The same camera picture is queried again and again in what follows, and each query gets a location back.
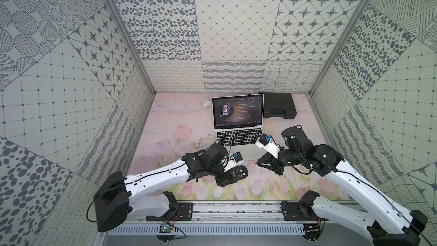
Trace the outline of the black wireless mouse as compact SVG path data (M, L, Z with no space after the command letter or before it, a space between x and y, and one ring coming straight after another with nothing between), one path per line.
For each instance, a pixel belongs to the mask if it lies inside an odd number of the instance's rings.
M231 168L228 172L230 173L232 180L235 182L246 179L249 174L246 166L244 165L235 166Z

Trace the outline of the silver laptop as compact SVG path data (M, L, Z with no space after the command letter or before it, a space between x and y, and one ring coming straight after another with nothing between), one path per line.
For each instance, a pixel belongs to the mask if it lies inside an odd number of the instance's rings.
M212 99L215 140L243 160L261 158L265 151L256 146L264 130L264 95L214 97Z

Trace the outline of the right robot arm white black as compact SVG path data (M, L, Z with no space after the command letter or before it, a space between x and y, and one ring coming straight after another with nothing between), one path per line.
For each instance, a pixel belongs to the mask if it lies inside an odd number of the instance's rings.
M304 219L315 216L319 221L329 220L368 239L375 246L417 246L426 237L423 234L428 217L419 210L409 210L389 198L367 181L334 148L326 144L313 145L301 126L292 126L281 133L285 147L272 136L261 135L256 141L266 153L256 162L278 175L284 168L299 165L308 174L317 173L336 184L352 197L364 212L340 205L308 190L298 202L295 213Z

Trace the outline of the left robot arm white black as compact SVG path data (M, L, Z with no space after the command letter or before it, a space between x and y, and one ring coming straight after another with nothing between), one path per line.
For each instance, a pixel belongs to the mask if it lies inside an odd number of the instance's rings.
M128 219L173 220L180 214L179 204L168 187L211 176L219 187L248 177L240 153L230 154L222 144L185 154L181 159L150 172L108 176L93 196L98 232L110 231Z

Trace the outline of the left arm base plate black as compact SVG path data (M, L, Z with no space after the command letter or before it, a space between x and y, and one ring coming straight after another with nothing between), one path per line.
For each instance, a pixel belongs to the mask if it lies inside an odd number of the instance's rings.
M171 207L163 216L147 216L148 222L189 222L192 221L193 203L178 203L178 208Z

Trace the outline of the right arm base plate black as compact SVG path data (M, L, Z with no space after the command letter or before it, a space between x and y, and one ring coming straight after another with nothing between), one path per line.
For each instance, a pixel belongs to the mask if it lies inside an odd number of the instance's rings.
M285 221L318 221L324 218L318 217L311 208L298 202L283 201L279 204Z

